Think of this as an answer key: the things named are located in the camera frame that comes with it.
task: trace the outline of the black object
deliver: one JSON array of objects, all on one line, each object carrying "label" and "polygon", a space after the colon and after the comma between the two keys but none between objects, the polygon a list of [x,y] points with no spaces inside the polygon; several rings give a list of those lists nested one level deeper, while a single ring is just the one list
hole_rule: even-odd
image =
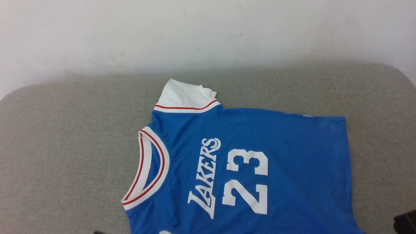
[{"label": "black object", "polygon": [[396,216],[393,228],[399,234],[416,234],[416,210]]}]

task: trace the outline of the gray cushion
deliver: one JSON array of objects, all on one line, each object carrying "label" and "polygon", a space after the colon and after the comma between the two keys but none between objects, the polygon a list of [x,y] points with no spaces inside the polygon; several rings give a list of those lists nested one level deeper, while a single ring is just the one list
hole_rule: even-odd
[{"label": "gray cushion", "polygon": [[416,88],[392,67],[81,80],[0,101],[0,233],[129,233],[120,199],[137,131],[169,78],[218,91],[225,108],[344,115],[358,226],[394,233],[393,217],[416,209]]}]

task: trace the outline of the wall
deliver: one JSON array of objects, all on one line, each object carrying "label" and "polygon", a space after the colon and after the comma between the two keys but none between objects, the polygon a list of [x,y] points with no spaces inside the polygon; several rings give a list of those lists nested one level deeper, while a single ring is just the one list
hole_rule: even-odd
[{"label": "wall", "polygon": [[56,80],[384,63],[416,83],[414,0],[0,0],[0,98]]}]

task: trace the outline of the white trim with red stripe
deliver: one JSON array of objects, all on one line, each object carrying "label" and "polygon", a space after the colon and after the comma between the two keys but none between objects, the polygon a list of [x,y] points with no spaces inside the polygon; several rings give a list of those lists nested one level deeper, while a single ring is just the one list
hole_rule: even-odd
[{"label": "white trim with red stripe", "polygon": [[154,110],[166,113],[203,113],[220,105],[217,92],[202,85],[190,85],[170,79],[163,88]]},{"label": "white trim with red stripe", "polygon": [[[160,168],[153,181],[144,188],[150,171],[152,147],[155,146],[160,156]],[[157,192],[162,186],[169,170],[170,158],[168,150],[162,140],[149,127],[139,131],[140,160],[136,177],[129,191],[121,200],[125,210],[131,209],[144,202]]]}]

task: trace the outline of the white number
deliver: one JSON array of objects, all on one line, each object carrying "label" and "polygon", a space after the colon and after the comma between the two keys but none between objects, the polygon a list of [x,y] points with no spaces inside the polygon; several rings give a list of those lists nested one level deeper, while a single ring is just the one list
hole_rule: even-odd
[{"label": "white number", "polygon": [[267,185],[257,184],[256,192],[259,193],[259,201],[253,197],[238,180],[232,179],[224,185],[223,204],[235,206],[235,196],[231,194],[231,190],[236,189],[245,202],[257,214],[267,214]]},{"label": "white number", "polygon": [[242,156],[244,158],[244,163],[248,163],[251,158],[258,159],[260,164],[254,169],[254,173],[258,175],[267,175],[268,159],[263,152],[247,152],[243,149],[233,149],[228,153],[227,170],[238,172],[238,165],[234,163],[234,158],[236,156]]},{"label": "white number", "polygon": [[[250,159],[259,160],[259,166],[255,167],[254,173],[267,176],[268,159],[263,152],[246,151],[244,149],[233,149],[228,153],[227,170],[238,172],[238,165],[234,163],[236,156],[242,156],[244,163],[249,163]],[[259,193],[257,201],[238,180],[232,179],[224,185],[223,204],[235,206],[235,196],[231,194],[231,190],[236,189],[245,202],[257,214],[267,214],[267,185],[256,184],[256,192]]]}]

